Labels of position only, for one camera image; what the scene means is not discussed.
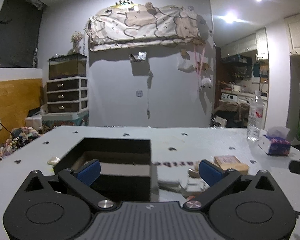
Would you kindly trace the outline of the brown cloth covered chair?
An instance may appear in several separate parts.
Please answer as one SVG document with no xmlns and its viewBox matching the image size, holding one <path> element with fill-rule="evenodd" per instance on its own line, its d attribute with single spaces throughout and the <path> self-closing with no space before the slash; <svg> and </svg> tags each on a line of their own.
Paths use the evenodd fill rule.
<svg viewBox="0 0 300 240">
<path fill-rule="evenodd" d="M 246 128 L 250 106 L 247 103 L 220 101 L 213 110 L 215 122 L 225 128 Z"/>
</svg>

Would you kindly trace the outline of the teal patterned side table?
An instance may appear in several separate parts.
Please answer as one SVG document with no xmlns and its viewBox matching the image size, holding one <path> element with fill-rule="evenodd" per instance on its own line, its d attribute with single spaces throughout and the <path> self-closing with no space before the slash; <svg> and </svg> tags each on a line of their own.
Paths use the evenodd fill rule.
<svg viewBox="0 0 300 240">
<path fill-rule="evenodd" d="M 88 126 L 89 111 L 46 114 L 42 116 L 42 125 L 49 128 L 55 126 Z"/>
</svg>

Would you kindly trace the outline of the clear plastic water bottle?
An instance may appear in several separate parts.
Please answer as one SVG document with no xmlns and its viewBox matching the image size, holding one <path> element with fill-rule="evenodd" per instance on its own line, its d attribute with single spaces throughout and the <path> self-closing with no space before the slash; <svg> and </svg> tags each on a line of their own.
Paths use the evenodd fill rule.
<svg viewBox="0 0 300 240">
<path fill-rule="evenodd" d="M 262 129 L 264 104 L 260 91 L 256 90 L 254 95 L 255 97 L 249 106 L 247 139 L 256 142 L 259 139 L 260 130 Z"/>
</svg>

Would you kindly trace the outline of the black cardboard box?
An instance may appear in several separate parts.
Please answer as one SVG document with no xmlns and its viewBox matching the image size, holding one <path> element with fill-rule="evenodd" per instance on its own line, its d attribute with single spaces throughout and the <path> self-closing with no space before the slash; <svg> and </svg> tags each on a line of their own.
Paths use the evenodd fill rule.
<svg viewBox="0 0 300 240">
<path fill-rule="evenodd" d="M 90 186 L 119 203 L 151 200 L 151 141 L 149 139 L 84 138 L 53 168 L 77 170 L 97 159 L 101 174 Z"/>
</svg>

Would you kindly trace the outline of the shiny cream ribbon strip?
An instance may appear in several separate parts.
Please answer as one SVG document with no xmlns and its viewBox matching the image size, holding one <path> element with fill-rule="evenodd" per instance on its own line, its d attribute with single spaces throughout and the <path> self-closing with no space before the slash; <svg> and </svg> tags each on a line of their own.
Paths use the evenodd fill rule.
<svg viewBox="0 0 300 240">
<path fill-rule="evenodd" d="M 51 166 L 56 166 L 60 162 L 60 158 L 58 157 L 51 157 L 48 161 L 47 164 Z"/>
</svg>

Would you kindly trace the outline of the blue tissue box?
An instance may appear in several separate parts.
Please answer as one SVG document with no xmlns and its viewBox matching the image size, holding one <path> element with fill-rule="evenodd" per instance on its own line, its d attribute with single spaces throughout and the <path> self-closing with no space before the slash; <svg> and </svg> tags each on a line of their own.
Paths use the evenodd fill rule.
<svg viewBox="0 0 300 240">
<path fill-rule="evenodd" d="M 258 147 L 271 156 L 287 156 L 290 153 L 291 144 L 287 140 L 289 128 L 275 126 L 267 130 L 258 141 Z"/>
</svg>

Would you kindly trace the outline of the tan wooden block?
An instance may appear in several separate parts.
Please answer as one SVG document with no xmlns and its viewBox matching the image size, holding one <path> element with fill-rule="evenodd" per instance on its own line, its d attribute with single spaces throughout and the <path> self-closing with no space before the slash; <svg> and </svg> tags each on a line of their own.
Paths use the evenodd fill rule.
<svg viewBox="0 0 300 240">
<path fill-rule="evenodd" d="M 249 166 L 244 163 L 225 163 L 221 165 L 221 169 L 228 170 L 234 169 L 237 170 L 242 175 L 248 175 Z"/>
</svg>

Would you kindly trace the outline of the pile of plush toys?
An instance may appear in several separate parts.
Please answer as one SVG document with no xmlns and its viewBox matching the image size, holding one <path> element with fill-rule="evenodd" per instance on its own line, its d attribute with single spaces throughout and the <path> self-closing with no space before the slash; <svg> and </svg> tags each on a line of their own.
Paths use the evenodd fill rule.
<svg viewBox="0 0 300 240">
<path fill-rule="evenodd" d="M 0 147 L 0 160 L 16 152 L 28 143 L 39 138 L 41 135 L 33 127 L 14 128 L 10 131 L 10 137 Z"/>
</svg>

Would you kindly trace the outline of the white three-drawer cabinet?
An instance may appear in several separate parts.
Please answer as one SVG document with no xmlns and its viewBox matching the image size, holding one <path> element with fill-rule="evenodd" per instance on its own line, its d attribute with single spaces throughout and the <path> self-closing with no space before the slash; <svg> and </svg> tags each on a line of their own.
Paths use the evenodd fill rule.
<svg viewBox="0 0 300 240">
<path fill-rule="evenodd" d="M 66 77 L 47 81 L 49 113 L 80 113 L 88 110 L 88 79 Z"/>
</svg>

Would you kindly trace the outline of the dried flower bouquet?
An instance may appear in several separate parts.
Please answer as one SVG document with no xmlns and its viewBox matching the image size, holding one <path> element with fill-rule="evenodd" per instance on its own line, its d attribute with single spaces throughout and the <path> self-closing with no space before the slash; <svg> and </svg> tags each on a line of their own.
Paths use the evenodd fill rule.
<svg viewBox="0 0 300 240">
<path fill-rule="evenodd" d="M 73 54 L 77 54 L 79 53 L 80 51 L 80 42 L 83 40 L 83 33 L 80 32 L 80 31 L 75 31 L 72 35 L 71 35 L 71 38 L 70 38 L 70 41 L 72 43 L 72 53 Z"/>
</svg>

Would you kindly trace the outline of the glass fish tank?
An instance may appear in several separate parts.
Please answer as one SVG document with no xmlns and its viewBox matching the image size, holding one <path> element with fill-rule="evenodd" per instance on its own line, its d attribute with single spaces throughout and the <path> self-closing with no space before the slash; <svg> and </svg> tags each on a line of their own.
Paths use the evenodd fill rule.
<svg viewBox="0 0 300 240">
<path fill-rule="evenodd" d="M 49 80 L 86 77 L 87 56 L 76 53 L 49 59 Z"/>
</svg>

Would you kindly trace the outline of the white plush sheep toy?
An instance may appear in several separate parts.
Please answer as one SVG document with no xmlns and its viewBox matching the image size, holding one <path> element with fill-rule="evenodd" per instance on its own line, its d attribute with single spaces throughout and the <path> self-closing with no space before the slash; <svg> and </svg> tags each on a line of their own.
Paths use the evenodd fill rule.
<svg viewBox="0 0 300 240">
<path fill-rule="evenodd" d="M 211 88 L 211 86 L 212 86 L 212 80 L 209 77 L 202 78 L 200 84 L 201 88 Z"/>
</svg>

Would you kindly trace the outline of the patterned cloth wall hanging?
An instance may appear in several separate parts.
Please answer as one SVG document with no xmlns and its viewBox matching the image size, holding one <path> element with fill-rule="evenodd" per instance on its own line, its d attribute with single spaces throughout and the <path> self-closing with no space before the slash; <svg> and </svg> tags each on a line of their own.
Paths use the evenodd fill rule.
<svg viewBox="0 0 300 240">
<path fill-rule="evenodd" d="M 150 2 L 124 9 L 104 8 L 89 18 L 86 33 L 89 48 L 93 52 L 159 45 L 205 44 L 194 11 L 175 5 L 157 8 Z"/>
</svg>

